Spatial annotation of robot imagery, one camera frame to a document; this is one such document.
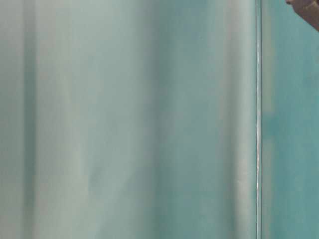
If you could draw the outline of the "dark upper gripper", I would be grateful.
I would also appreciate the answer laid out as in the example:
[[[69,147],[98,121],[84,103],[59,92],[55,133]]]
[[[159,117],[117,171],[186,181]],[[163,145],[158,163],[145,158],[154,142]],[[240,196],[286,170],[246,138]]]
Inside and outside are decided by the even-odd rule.
[[[319,30],[319,1],[318,0],[285,0],[304,21],[316,31]]]

